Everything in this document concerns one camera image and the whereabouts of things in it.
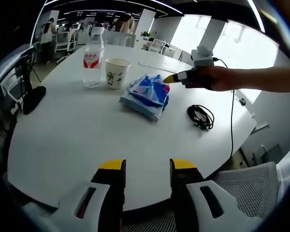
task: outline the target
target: paper cup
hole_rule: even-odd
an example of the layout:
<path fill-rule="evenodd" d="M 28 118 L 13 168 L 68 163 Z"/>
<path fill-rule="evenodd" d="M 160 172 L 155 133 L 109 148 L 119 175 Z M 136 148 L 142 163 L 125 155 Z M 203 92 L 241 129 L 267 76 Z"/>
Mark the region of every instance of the paper cup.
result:
<path fill-rule="evenodd" d="M 125 59 L 113 58 L 105 61 L 106 82 L 108 87 L 121 87 L 131 63 Z"/>

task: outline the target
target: white round table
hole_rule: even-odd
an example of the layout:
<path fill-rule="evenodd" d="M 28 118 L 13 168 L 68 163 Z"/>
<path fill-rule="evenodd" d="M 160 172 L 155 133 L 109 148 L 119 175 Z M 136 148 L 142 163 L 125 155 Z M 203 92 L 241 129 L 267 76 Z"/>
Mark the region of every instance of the white round table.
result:
<path fill-rule="evenodd" d="M 8 180 L 21 192 L 58 207 L 61 196 L 81 182 L 90 182 L 100 164 L 126 159 L 124 210 L 170 198 L 170 158 L 190 160 L 208 177 L 230 157 L 230 92 L 185 89 L 170 85 L 170 100 L 158 122 L 151 122 L 118 101 L 128 83 L 144 73 L 161 71 L 139 62 L 180 72 L 191 66 L 157 53 L 107 45 L 104 59 L 124 58 L 132 63 L 124 87 L 84 87 L 83 49 L 58 65 L 43 81 L 46 96 L 27 116 L 18 118 L 8 158 Z M 186 110 L 192 104 L 209 108 L 214 128 L 201 131 Z M 234 151 L 256 123 L 235 100 Z"/>

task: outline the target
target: bottle label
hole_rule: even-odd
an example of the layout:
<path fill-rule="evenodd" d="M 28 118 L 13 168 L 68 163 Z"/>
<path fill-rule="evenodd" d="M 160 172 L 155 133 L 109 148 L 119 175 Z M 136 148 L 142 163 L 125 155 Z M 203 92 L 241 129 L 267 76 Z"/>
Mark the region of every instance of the bottle label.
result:
<path fill-rule="evenodd" d="M 100 67 L 101 53 L 87 52 L 84 54 L 84 68 L 98 69 Z"/>

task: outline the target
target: hand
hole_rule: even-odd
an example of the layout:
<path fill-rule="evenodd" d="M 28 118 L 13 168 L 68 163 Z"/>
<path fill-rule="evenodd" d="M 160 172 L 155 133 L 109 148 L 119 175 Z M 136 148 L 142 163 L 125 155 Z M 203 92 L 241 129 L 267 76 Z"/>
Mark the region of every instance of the hand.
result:
<path fill-rule="evenodd" d="M 219 66 L 207 66 L 201 68 L 199 76 L 209 75 L 211 76 L 211 87 L 213 91 L 226 91 L 232 89 L 239 89 L 239 79 L 234 75 L 232 69 L 226 69 Z M 200 83 L 187 84 L 186 88 L 203 88 Z"/>

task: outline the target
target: potted plant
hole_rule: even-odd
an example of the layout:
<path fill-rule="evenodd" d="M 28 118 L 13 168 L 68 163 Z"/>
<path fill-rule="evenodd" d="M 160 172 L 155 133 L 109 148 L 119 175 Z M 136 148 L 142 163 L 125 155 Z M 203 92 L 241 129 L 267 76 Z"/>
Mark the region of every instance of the potted plant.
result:
<path fill-rule="evenodd" d="M 143 31 L 141 33 L 141 36 L 143 36 L 143 40 L 148 40 L 150 38 L 150 32 L 148 31 Z"/>

